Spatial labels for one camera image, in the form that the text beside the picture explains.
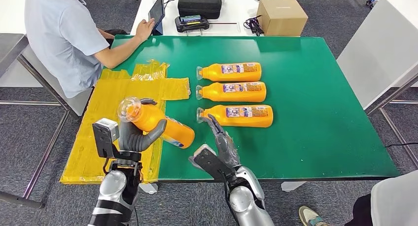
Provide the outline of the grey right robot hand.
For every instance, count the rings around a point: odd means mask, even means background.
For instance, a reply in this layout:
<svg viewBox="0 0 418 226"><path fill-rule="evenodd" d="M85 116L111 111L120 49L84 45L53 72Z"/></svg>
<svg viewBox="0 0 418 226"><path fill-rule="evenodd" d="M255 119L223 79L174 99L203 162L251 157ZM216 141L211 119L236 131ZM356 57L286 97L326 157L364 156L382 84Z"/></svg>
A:
<svg viewBox="0 0 418 226"><path fill-rule="evenodd" d="M220 160L231 168L239 168L241 162L238 150L229 134L213 115L208 114L208 117L203 117L202 120L209 125L214 134Z"/></svg>

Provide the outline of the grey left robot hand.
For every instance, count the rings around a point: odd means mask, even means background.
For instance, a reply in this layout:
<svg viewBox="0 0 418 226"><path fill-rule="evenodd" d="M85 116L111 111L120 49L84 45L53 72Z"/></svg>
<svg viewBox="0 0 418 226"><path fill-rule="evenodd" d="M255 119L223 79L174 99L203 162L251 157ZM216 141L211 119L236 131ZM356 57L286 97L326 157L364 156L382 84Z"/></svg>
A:
<svg viewBox="0 0 418 226"><path fill-rule="evenodd" d="M120 119L119 147L121 150L142 152L160 138L167 119L151 98L128 97L117 110Z"/></svg>

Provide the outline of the person's right hand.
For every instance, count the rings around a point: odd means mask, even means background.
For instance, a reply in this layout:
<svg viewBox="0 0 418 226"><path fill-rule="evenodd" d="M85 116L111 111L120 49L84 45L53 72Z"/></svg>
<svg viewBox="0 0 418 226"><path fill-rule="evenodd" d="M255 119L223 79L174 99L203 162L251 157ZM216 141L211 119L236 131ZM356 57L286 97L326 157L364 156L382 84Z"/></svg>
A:
<svg viewBox="0 0 418 226"><path fill-rule="evenodd" d="M151 18L148 21L141 20L137 26L135 38L141 43L146 41L151 35L155 25L155 19Z"/></svg>

